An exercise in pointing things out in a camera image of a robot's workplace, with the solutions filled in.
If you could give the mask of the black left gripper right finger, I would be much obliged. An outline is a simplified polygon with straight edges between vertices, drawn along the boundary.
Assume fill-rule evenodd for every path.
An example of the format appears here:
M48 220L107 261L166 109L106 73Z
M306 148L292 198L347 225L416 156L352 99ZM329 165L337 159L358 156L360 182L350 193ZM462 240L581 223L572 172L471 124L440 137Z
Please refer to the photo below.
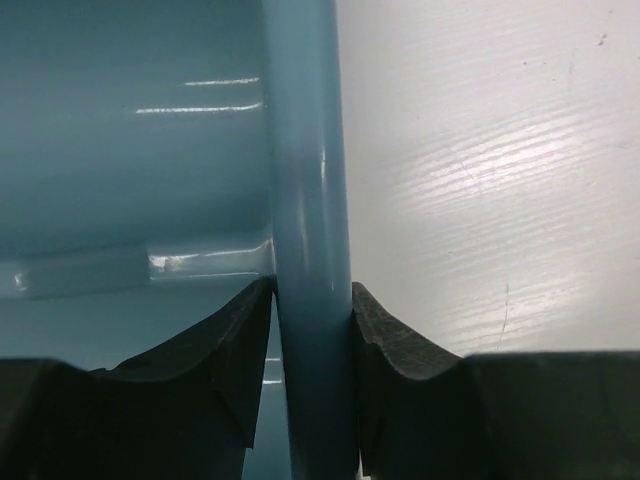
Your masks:
M374 479L635 479L639 355L459 357L352 287L362 468Z

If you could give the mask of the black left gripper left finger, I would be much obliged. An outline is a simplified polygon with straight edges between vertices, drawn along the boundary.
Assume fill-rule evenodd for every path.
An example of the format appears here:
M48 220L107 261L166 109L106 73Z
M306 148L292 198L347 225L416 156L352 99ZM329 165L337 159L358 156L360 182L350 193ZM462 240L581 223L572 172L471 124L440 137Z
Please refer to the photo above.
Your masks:
M1 364L5 479L238 479L254 444L272 286L116 368Z

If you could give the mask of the teal plastic compartment tray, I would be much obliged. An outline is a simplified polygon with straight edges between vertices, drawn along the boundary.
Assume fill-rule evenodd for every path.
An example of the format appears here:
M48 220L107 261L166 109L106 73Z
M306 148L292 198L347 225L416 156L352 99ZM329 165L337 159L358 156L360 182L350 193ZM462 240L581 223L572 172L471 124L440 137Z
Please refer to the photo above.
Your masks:
M111 370L272 286L238 479L354 479L336 5L1 5L1 364Z

